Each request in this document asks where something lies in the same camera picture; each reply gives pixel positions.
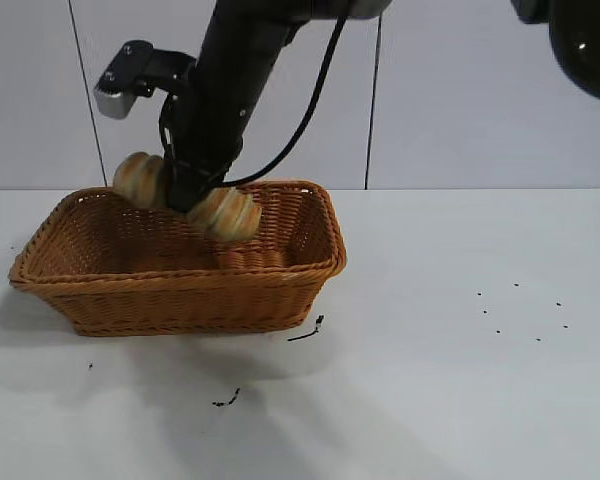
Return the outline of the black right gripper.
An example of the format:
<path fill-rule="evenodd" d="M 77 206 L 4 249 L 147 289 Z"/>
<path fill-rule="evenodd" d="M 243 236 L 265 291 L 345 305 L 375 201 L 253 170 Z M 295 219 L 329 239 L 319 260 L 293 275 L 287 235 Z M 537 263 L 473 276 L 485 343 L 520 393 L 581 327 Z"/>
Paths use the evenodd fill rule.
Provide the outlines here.
<path fill-rule="evenodd" d="M 278 48 L 204 48 L 179 53 L 166 164 L 166 205 L 187 213 L 205 200 L 243 148 L 243 134 L 278 59 Z"/>

